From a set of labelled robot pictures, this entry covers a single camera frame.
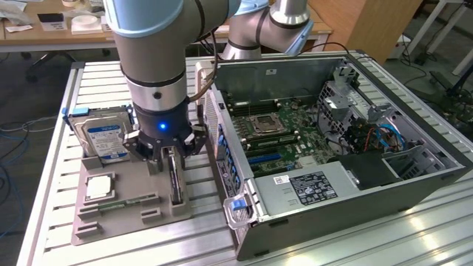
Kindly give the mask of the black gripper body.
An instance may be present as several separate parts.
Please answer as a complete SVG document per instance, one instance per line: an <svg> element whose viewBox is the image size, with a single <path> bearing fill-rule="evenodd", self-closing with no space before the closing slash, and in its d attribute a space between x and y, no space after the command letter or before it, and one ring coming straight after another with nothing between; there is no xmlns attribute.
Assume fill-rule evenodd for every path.
<svg viewBox="0 0 473 266"><path fill-rule="evenodd" d="M165 111L150 111L133 106L140 131L162 146L175 146L191 133L187 119L187 101L182 101L174 108Z"/></svg>

